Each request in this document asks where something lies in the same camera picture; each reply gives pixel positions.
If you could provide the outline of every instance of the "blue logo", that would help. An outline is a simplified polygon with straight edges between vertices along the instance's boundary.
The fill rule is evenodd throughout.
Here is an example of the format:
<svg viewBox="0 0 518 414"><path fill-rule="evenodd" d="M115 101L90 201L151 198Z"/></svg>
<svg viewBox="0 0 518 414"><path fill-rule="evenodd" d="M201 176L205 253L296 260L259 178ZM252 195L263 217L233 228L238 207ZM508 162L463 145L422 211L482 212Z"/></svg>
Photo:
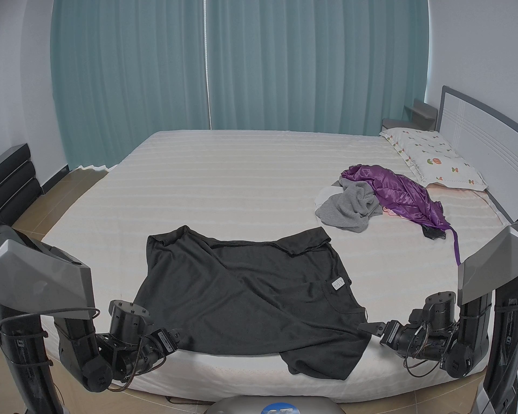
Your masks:
<svg viewBox="0 0 518 414"><path fill-rule="evenodd" d="M261 414L300 414L300 411L288 403L274 403L264 407Z"/></svg>

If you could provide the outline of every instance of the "black baseboard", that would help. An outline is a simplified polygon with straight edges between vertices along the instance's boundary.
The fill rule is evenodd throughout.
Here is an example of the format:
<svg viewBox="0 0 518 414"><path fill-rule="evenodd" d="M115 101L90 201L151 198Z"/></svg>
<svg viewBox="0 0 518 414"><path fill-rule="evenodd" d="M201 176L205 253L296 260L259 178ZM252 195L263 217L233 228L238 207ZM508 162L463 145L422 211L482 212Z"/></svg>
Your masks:
<svg viewBox="0 0 518 414"><path fill-rule="evenodd" d="M41 191L43 194L46 194L50 191L50 189L55 186L60 180L62 180L70 170L68 169L68 164L65 165L61 170L59 170L52 178L50 178L45 184L41 186Z"/></svg>

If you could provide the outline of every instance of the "pillowcase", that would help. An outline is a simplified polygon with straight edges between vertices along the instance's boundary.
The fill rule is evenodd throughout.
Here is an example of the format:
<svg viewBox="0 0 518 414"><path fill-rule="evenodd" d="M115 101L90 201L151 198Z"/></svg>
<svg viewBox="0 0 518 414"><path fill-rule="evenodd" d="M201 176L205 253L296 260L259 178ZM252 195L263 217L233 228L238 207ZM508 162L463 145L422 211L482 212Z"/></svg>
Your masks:
<svg viewBox="0 0 518 414"><path fill-rule="evenodd" d="M480 173L460 157L437 131L391 128L381 131L380 135L403 157L424 187L440 184L477 191L487 188Z"/></svg>

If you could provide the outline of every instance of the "curtain fold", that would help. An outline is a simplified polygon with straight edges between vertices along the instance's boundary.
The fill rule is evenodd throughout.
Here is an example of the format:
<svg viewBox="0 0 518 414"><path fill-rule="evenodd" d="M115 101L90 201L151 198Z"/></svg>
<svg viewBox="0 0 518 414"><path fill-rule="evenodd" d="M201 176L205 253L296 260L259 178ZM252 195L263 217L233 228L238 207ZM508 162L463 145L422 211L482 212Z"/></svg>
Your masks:
<svg viewBox="0 0 518 414"><path fill-rule="evenodd" d="M209 0L214 129L377 135L423 99L427 0Z"/></svg>
<svg viewBox="0 0 518 414"><path fill-rule="evenodd" d="M71 168L159 130L208 129L203 0L54 0L51 70Z"/></svg>

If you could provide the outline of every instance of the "wall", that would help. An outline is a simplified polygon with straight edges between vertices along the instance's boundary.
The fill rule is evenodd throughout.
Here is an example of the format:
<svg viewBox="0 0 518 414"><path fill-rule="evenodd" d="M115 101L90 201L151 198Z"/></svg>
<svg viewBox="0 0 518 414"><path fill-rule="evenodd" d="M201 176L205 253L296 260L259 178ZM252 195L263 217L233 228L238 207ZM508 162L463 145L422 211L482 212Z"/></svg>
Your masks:
<svg viewBox="0 0 518 414"><path fill-rule="evenodd" d="M518 2L428 0L425 101L439 109L450 86L518 121Z"/></svg>
<svg viewBox="0 0 518 414"><path fill-rule="evenodd" d="M52 98L53 0L0 0L0 153L28 143L43 185L66 164Z"/></svg>

